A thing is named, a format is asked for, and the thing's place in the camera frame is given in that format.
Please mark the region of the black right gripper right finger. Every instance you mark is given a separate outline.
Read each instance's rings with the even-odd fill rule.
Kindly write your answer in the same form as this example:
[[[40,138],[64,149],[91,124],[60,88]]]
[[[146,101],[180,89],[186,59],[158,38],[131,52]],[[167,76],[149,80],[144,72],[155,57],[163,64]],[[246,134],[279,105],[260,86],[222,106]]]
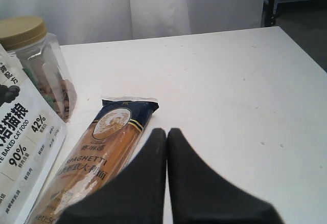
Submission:
[[[195,152],[182,131],[167,137],[174,223],[283,223],[274,206],[233,185]]]

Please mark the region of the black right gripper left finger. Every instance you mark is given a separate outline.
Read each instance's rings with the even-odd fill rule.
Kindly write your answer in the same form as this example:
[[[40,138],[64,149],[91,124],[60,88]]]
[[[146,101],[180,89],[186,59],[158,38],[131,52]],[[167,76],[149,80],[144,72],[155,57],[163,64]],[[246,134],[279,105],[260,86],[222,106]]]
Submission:
[[[59,223],[162,223],[166,187],[166,133],[152,130],[118,176],[69,206]]]

